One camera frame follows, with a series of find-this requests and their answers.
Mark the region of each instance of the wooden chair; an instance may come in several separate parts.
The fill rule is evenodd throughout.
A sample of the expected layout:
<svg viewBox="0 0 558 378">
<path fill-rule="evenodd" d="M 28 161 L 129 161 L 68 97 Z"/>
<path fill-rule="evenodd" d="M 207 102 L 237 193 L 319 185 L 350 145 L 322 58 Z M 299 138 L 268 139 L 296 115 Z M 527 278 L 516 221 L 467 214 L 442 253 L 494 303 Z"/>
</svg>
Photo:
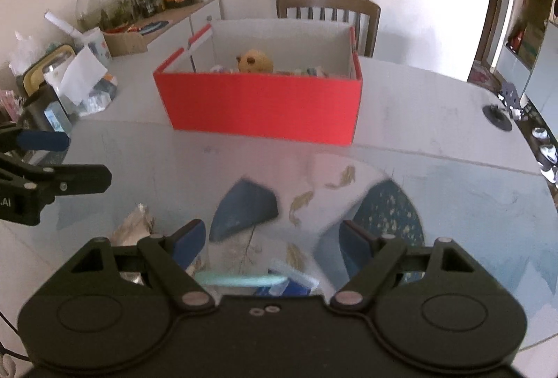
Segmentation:
<svg viewBox="0 0 558 378">
<path fill-rule="evenodd" d="M 308 19 L 314 19 L 312 8 L 320 8 L 320 19 L 325 19 L 325 9 L 332 8 L 331 20 L 337 20 L 337 10 L 342 9 L 343 22 L 349 22 L 349 12 L 355 13 L 356 47 L 358 47 L 361 35 L 361 15 L 369 17 L 368 30 L 366 33 L 366 44 L 364 56 L 372 57 L 378 24 L 380 21 L 380 7 L 370 0 L 277 0 L 277 17 L 287 17 L 287 9 L 296 8 L 296 18 L 300 19 L 301 8 L 308 8 Z"/>
</svg>

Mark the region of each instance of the shoe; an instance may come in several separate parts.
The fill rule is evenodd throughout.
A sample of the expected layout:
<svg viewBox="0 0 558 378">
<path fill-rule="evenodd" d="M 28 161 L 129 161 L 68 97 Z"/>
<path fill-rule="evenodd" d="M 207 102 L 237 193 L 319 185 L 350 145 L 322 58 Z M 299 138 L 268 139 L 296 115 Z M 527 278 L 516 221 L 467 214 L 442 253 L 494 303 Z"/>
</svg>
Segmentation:
<svg viewBox="0 0 558 378">
<path fill-rule="evenodd" d="M 533 137 L 539 139 L 539 140 L 546 140 L 549 138 L 549 133 L 548 131 L 545 130 L 545 128 L 535 128 L 533 129 Z"/>
<path fill-rule="evenodd" d="M 539 149 L 551 163 L 558 163 L 558 156 L 556 156 L 556 147 L 554 145 L 541 145 Z"/>
<path fill-rule="evenodd" d="M 541 169 L 541 173 L 548 181 L 550 181 L 553 184 L 556 183 L 556 172 L 554 171 L 553 168 L 550 168 L 549 170 L 546 171 Z"/>
</svg>

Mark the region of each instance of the cable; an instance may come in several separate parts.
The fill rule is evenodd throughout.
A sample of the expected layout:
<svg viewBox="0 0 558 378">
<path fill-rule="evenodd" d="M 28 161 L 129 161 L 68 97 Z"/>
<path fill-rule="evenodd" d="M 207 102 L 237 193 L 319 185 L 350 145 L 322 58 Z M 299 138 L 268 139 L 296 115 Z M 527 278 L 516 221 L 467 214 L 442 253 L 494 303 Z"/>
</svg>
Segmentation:
<svg viewBox="0 0 558 378">
<path fill-rule="evenodd" d="M 16 327 L 13 326 L 13 324 L 9 322 L 9 320 L 5 317 L 5 315 L 1 311 L 0 311 L 0 317 L 2 317 L 2 319 L 6 322 L 6 324 L 10 328 L 12 328 L 13 332 L 15 332 L 19 336 L 19 333 L 18 333 Z M 10 355 L 10 356 L 12 356 L 16 359 L 20 359 L 22 361 L 31 362 L 31 360 L 27 356 L 16 353 L 15 351 L 12 351 L 11 349 L 7 349 L 4 345 L 2 345 L 1 342 L 0 342 L 0 353 L 3 354 L 3 355 Z"/>
<path fill-rule="evenodd" d="M 9 320 L 5 317 L 5 315 L 0 311 L 0 317 L 2 317 L 2 319 L 6 322 L 6 324 L 12 328 L 12 331 L 15 332 L 17 335 L 20 335 L 20 333 L 16 330 L 16 327 L 13 326 L 12 323 L 9 322 Z"/>
</svg>

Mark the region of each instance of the red box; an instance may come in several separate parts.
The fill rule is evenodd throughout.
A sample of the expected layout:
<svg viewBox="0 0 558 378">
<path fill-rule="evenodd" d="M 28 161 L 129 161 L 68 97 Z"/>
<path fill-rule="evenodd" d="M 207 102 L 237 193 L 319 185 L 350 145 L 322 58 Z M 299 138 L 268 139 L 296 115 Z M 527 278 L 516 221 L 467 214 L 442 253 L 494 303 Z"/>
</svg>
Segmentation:
<svg viewBox="0 0 558 378">
<path fill-rule="evenodd" d="M 346 46 L 339 50 L 341 39 Z M 362 75 L 350 26 L 286 19 L 217 21 L 190 42 L 189 50 L 179 49 L 153 73 L 174 129 L 352 143 Z M 235 56 L 250 48 L 263 50 L 275 64 L 281 62 L 282 70 L 294 70 L 287 65 L 300 68 L 304 62 L 305 68 L 318 66 L 321 61 L 348 70 L 328 78 L 207 72 L 216 63 L 235 67 Z M 344 62 L 335 60 L 342 55 Z M 199 72 L 184 72 L 192 67 Z"/>
</svg>

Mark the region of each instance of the yellow plush toy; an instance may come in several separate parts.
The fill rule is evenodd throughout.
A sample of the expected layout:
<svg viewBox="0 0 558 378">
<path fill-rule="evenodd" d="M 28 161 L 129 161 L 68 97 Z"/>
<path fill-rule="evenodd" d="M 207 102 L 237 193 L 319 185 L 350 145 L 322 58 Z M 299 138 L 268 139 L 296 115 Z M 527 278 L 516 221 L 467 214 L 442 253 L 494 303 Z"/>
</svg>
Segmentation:
<svg viewBox="0 0 558 378">
<path fill-rule="evenodd" d="M 273 62 L 261 51 L 256 49 L 249 50 L 244 55 L 236 57 L 238 70 L 241 73 L 272 73 Z"/>
</svg>

